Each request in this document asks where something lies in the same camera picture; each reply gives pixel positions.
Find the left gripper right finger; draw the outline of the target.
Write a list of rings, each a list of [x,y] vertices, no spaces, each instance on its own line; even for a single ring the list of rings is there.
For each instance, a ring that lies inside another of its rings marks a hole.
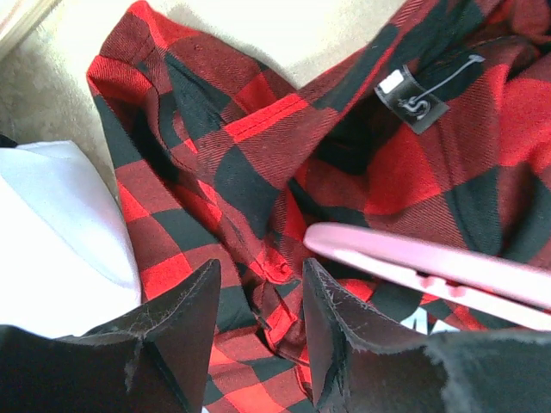
[[[318,412],[547,412],[550,336],[419,334],[370,308],[314,259],[303,308]]]

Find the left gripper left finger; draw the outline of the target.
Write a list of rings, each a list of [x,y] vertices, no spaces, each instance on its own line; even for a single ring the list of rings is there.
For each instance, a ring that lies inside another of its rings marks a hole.
[[[209,260],[83,336],[1,328],[3,412],[200,412],[220,296]]]

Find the pink plastic hanger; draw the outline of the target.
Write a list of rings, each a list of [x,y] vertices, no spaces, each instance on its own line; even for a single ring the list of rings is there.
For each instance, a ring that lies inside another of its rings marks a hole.
[[[327,248],[352,250],[526,304],[550,307],[550,272],[500,257],[338,223],[311,225],[303,243],[318,254]]]

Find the red black plaid shirt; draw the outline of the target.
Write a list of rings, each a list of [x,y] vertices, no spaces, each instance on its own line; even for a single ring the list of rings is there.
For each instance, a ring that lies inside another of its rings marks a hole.
[[[140,1],[87,78],[146,297],[221,262],[212,412],[312,410],[310,224],[550,266],[547,1],[408,1],[302,89]]]

